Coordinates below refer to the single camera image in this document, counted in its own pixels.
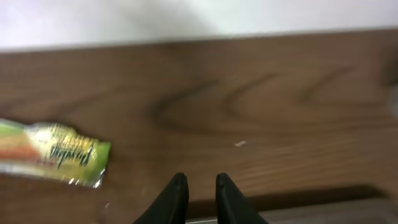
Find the white speck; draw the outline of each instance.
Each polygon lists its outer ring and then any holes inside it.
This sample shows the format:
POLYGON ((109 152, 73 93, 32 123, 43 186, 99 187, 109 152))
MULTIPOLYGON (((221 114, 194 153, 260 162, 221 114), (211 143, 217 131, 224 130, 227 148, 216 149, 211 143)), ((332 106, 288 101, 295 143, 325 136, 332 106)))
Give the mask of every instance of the white speck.
POLYGON ((242 147, 242 146, 244 146, 245 144, 247 144, 248 142, 246 142, 246 141, 240 141, 240 142, 238 142, 238 143, 235 143, 234 144, 234 146, 236 146, 236 147, 242 147))

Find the wood grain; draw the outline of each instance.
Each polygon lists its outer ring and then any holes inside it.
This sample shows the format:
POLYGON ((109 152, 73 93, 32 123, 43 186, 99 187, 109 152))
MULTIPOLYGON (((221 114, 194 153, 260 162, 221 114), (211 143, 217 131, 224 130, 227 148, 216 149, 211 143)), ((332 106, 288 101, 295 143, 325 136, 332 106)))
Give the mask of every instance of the wood grain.
POLYGON ((131 223, 176 172, 192 201, 214 198, 219 172, 247 196, 398 196, 397 47, 386 30, 0 55, 2 118, 114 143, 98 190, 0 176, 0 221, 131 223))

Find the white backdrop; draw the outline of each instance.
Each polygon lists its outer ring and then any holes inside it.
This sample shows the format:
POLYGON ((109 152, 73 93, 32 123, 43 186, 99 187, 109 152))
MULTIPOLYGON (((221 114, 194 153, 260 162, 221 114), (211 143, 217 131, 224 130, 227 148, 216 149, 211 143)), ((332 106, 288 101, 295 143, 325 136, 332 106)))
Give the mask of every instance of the white backdrop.
POLYGON ((0 0, 0 51, 398 26, 398 0, 0 0))

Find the candy packet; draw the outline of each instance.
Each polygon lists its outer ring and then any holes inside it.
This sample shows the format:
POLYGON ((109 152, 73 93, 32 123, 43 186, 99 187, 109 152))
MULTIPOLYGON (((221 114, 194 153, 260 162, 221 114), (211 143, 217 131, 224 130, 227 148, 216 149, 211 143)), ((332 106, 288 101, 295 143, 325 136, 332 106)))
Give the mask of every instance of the candy packet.
POLYGON ((110 149, 110 142, 81 136, 62 124, 0 119, 0 172, 97 188, 110 149))

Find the shiny plastic packaging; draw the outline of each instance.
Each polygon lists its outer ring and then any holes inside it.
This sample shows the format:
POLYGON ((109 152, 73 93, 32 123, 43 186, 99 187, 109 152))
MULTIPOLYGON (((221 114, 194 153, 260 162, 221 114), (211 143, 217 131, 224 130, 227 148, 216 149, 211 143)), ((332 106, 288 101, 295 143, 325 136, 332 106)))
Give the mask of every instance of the shiny plastic packaging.
POLYGON ((26 126, 0 119, 0 172, 97 188, 110 149, 110 142, 81 136, 61 124, 26 126))

